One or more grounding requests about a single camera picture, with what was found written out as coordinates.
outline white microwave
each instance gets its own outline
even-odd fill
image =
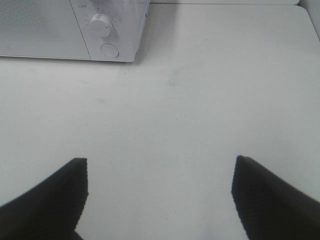
[[[133,62],[150,0],[0,0],[0,56]]]

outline microwave control knob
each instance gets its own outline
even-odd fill
[[[111,17],[103,14],[96,14],[90,22],[90,27],[102,37],[107,37],[115,30],[113,22]]]

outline table surface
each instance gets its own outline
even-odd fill
[[[252,5],[297,5],[299,0],[151,0],[159,4],[252,4]]]
[[[0,204],[87,157],[84,240],[246,240],[237,155],[320,200],[319,66],[298,6],[154,4],[134,63],[0,58]]]

